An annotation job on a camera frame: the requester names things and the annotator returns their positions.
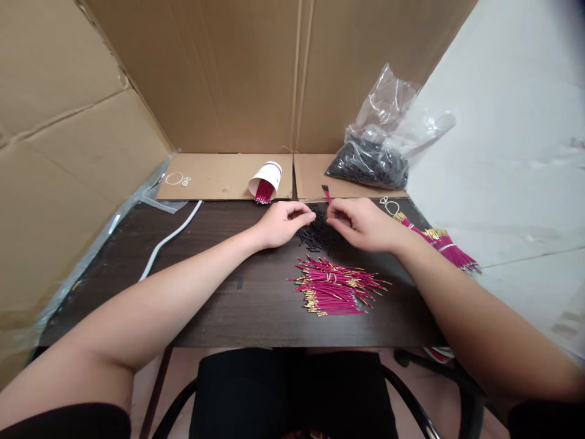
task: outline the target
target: person's right hand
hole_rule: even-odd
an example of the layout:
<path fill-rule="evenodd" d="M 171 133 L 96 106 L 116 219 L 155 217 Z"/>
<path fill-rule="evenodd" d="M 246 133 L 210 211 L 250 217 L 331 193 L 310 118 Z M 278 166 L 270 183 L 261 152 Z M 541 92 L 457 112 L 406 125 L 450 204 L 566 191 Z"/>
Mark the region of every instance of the person's right hand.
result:
<path fill-rule="evenodd" d="M 352 246 L 370 252 L 397 253 L 426 243 L 368 198 L 334 199 L 327 209 L 327 224 Z"/>

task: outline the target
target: hand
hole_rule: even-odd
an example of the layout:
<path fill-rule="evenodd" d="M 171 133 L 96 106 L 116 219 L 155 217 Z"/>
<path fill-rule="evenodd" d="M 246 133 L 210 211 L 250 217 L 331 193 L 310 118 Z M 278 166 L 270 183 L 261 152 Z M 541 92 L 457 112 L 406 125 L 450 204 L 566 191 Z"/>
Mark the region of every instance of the hand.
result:
<path fill-rule="evenodd" d="M 286 244 L 303 226 L 310 224 L 316 215 L 299 201 L 279 201 L 272 204 L 259 222 L 251 228 L 262 248 L 275 248 Z"/>
<path fill-rule="evenodd" d="M 368 198 L 334 199 L 327 209 L 327 224 L 352 246 L 370 252 L 395 254 L 425 242 Z"/>

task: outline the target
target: person's left hand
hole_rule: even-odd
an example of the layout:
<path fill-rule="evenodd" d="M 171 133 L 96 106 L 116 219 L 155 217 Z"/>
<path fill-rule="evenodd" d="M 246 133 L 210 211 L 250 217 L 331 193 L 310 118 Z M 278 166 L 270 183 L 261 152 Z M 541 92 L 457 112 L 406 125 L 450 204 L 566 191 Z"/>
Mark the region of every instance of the person's left hand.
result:
<path fill-rule="evenodd" d="M 316 215 L 299 201 L 279 201 L 270 206 L 259 222 L 252 226 L 262 248 L 275 248 L 289 242 L 301 227 L 310 224 Z"/>

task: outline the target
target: black chair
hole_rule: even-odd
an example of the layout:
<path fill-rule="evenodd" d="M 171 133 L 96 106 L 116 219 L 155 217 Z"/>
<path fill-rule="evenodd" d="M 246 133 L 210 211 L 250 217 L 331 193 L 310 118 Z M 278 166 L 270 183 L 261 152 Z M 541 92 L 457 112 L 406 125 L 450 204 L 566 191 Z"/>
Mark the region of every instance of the black chair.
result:
<path fill-rule="evenodd" d="M 436 363 L 435 361 L 423 358 L 408 351 L 397 349 L 394 351 L 396 362 L 406 368 L 413 362 L 439 375 L 443 375 L 455 381 L 459 386 L 461 397 L 461 423 L 459 424 L 459 439 L 478 439 L 481 433 L 483 422 L 483 410 L 487 403 L 487 397 L 481 387 L 471 378 L 461 365 L 455 360 L 455 368 Z M 439 435 L 434 428 L 431 419 L 398 376 L 385 366 L 383 367 L 384 378 L 394 386 L 400 397 L 413 414 L 425 439 L 436 439 Z"/>
<path fill-rule="evenodd" d="M 461 395 L 461 424 L 459 426 L 459 439 L 478 439 L 481 433 L 481 423 L 483 422 L 483 409 L 487 402 L 487 397 L 477 383 L 465 372 L 465 370 L 456 362 L 455 369 L 440 365 L 432 360 L 425 359 L 408 351 L 394 351 L 396 362 L 406 368 L 413 362 L 429 369 L 432 372 L 443 375 L 457 383 L 459 394 Z M 413 414 L 418 423 L 425 439 L 439 439 L 440 436 L 434 425 L 429 419 L 427 413 L 414 397 L 412 392 L 398 378 L 398 376 L 385 366 L 382 366 L 384 378 L 394 386 L 400 397 L 404 400 L 406 406 Z M 197 378 L 191 381 L 172 402 L 169 410 L 158 425 L 152 439 L 166 439 L 171 432 L 172 426 L 179 417 L 179 413 L 185 406 L 187 400 L 197 390 Z"/>

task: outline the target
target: cardboard box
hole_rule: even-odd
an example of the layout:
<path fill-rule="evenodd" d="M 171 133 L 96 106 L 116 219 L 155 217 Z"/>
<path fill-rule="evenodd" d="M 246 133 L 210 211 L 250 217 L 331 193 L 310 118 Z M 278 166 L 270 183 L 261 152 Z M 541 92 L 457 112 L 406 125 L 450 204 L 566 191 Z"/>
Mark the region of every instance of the cardboard box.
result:
<path fill-rule="evenodd" d="M 163 187 L 168 199 L 251 198 L 244 183 L 267 159 L 290 198 L 293 153 L 302 199 L 322 198 L 323 182 L 334 197 L 385 195 L 324 177 L 326 154 L 383 64 L 424 84 L 477 0 L 78 1 L 99 32 L 73 0 L 0 2 L 0 387 L 166 138 L 211 154 L 174 158 L 169 171 L 188 164 L 202 180 L 189 197 Z"/>
<path fill-rule="evenodd" d="M 0 2 L 0 388 L 33 323 L 170 148 L 71 0 Z"/>
<path fill-rule="evenodd" d="M 82 0 L 179 152 L 332 154 L 389 62 L 423 85 L 477 0 Z"/>

